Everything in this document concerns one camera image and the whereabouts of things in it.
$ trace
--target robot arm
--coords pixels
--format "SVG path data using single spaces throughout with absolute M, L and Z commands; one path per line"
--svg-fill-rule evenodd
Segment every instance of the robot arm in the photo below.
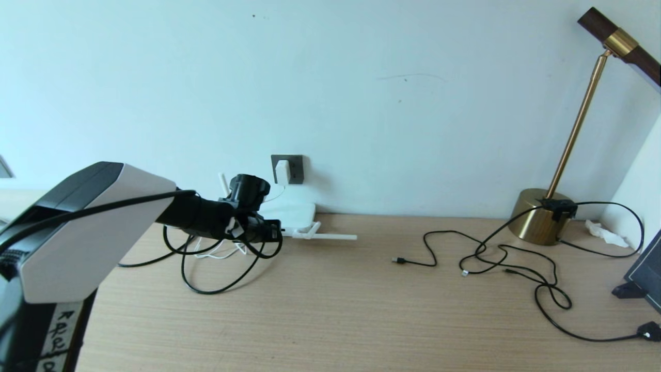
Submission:
M 100 162 L 46 193 L 0 232 L 0 372 L 73 371 L 98 286 L 154 222 L 218 240 L 282 239 L 280 221 L 257 213 L 266 181 L 238 175 L 231 189 L 209 201 Z

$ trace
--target white wall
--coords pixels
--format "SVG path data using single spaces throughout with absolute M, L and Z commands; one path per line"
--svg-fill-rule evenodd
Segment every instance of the white wall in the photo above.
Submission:
M 627 205 L 640 216 L 645 225 L 647 247 L 661 228 L 661 116 L 612 201 Z M 641 230 L 631 213 L 618 206 L 608 206 L 601 220 L 625 237 L 632 247 L 638 246 Z
M 505 217 L 555 170 L 602 52 L 591 6 L 659 58 L 658 0 L 4 1 L 0 188 L 112 160 L 214 198 L 217 172 L 271 180 L 289 153 L 310 164 L 284 199 Z M 660 112 L 618 60 L 592 104 L 577 201 L 611 199 Z

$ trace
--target handwritten label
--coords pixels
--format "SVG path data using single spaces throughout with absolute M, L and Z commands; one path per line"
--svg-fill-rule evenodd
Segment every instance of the handwritten label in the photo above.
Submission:
M 50 355 L 68 350 L 71 347 L 73 333 L 78 323 L 78 317 L 83 307 L 82 302 L 65 302 L 57 304 L 50 320 L 48 333 L 44 340 L 42 355 Z M 68 353 L 41 359 L 37 366 L 38 372 L 63 372 Z

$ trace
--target tissue paper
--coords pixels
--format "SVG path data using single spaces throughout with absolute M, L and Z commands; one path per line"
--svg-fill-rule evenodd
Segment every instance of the tissue paper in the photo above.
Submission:
M 622 239 L 620 235 L 614 234 L 605 228 L 602 228 L 602 224 L 594 223 L 590 220 L 585 221 L 585 227 L 588 228 L 590 233 L 597 238 L 603 239 L 608 244 L 615 244 L 616 246 L 629 247 L 629 245 Z

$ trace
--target desk surface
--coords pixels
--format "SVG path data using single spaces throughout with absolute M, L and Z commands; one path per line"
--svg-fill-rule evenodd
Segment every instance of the desk surface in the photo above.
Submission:
M 282 253 L 261 261 L 237 290 L 214 296 L 188 290 L 180 258 L 115 269 L 101 285 L 80 371 L 659 371 L 661 345 L 633 340 L 582 342 L 552 327 L 533 301 L 534 283 L 496 269 L 460 275 L 457 262 L 475 245 L 433 236 L 437 267 L 422 234 L 456 229 L 484 238 L 502 221 L 461 218 L 321 215 L 323 232 L 357 234 L 355 242 L 286 239 Z M 183 235 L 173 232 L 173 241 Z M 578 222 L 565 238 L 613 250 Z M 595 338 L 624 336 L 661 316 L 642 300 L 610 294 L 631 259 L 607 259 L 566 246 L 532 246 L 501 232 L 494 243 L 546 252 L 559 265 L 568 312 L 543 303 L 568 329 Z M 124 261 L 166 253 L 153 226 Z M 190 259 L 195 284 L 215 289 L 244 270 L 250 257 Z M 511 263 L 550 275 L 542 258 L 511 252 Z M 469 268 L 477 268 L 470 263 Z

